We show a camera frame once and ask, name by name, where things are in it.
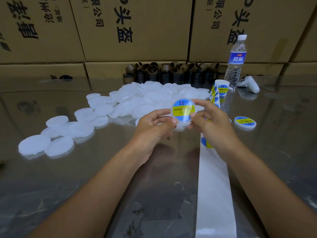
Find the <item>reflective tabletop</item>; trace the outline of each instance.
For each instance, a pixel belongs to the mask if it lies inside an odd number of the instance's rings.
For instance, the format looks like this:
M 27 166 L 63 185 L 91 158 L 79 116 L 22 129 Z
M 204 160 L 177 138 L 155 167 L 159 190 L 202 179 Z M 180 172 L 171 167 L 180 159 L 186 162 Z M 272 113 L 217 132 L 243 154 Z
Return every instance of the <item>reflective tabletop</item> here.
M 18 144 L 40 134 L 45 122 L 88 107 L 86 95 L 108 95 L 121 79 L 6 80 L 0 92 L 0 236 L 23 237 L 78 191 L 127 144 L 135 130 L 131 116 L 109 119 L 88 140 L 58 159 L 25 158 Z M 200 85 L 210 88 L 211 84 Z M 257 122 L 251 131 L 233 127 L 307 205 L 317 212 L 316 87 L 263 86 L 258 94 L 237 88 L 221 100 L 234 120 Z M 194 237 L 200 134 L 184 130 L 163 139 L 130 182 L 105 237 Z M 266 237 L 254 208 L 230 168 L 237 237 Z

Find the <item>white game controller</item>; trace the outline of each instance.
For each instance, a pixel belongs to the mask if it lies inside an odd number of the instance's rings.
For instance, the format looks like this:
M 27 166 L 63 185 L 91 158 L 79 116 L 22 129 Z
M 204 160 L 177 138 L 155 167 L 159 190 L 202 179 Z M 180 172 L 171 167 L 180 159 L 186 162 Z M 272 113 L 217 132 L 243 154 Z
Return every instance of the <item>white game controller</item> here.
M 237 84 L 238 87 L 248 87 L 253 93 L 257 94 L 260 88 L 251 76 L 246 76 Z

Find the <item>person's right hand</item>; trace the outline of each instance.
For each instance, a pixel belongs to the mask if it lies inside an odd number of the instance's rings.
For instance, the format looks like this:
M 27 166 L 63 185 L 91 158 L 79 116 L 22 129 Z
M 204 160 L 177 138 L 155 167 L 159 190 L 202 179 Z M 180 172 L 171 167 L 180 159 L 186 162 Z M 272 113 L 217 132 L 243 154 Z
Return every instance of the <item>person's right hand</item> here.
M 204 111 L 190 113 L 192 123 L 189 129 L 196 128 L 219 153 L 227 154 L 235 150 L 241 141 L 233 131 L 229 117 L 216 105 L 207 100 L 193 99 L 196 105 L 205 107 Z

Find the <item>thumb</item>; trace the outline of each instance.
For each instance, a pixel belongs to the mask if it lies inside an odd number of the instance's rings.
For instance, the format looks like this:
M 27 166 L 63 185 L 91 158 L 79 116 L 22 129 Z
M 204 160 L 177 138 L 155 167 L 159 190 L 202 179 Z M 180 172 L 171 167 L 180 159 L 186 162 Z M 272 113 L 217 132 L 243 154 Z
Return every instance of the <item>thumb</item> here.
M 189 116 L 192 118 L 193 123 L 198 125 L 202 130 L 208 124 L 208 121 L 197 113 L 190 113 Z
M 155 126 L 155 128 L 158 131 L 158 133 L 161 136 L 163 136 L 168 131 L 176 128 L 177 123 L 178 123 L 178 119 L 172 118 L 172 119 L 167 120 L 164 124 Z

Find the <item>fingernail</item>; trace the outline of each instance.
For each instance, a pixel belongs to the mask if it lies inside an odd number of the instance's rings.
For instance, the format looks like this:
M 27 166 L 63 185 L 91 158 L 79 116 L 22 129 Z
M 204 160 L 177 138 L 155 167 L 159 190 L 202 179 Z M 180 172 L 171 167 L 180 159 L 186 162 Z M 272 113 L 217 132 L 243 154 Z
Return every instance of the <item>fingernail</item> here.
M 173 121 L 173 123 L 174 123 L 174 124 L 177 124 L 178 119 L 176 119 L 176 118 L 172 118 L 172 121 Z

